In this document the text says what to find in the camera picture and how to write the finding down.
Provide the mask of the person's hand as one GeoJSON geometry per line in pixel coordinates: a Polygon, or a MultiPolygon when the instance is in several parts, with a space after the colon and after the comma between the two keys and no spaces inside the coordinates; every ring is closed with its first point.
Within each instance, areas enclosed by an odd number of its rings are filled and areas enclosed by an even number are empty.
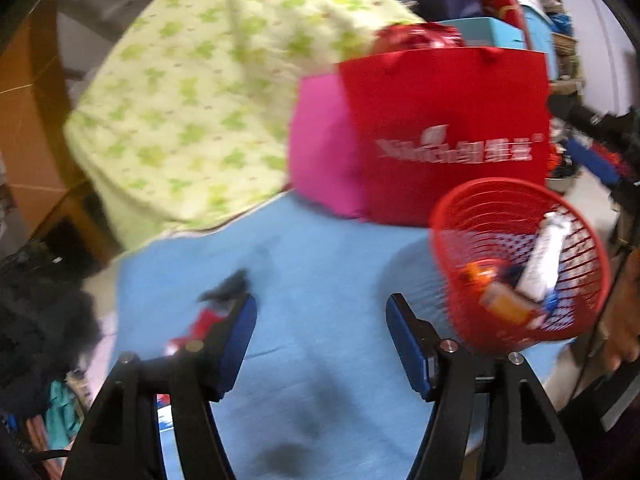
{"type": "Polygon", "coordinates": [[[604,326],[608,336],[604,343],[603,361],[608,372],[615,372],[623,362],[638,359],[639,314],[639,251],[636,249],[624,264],[612,304],[605,313],[604,326]]]}

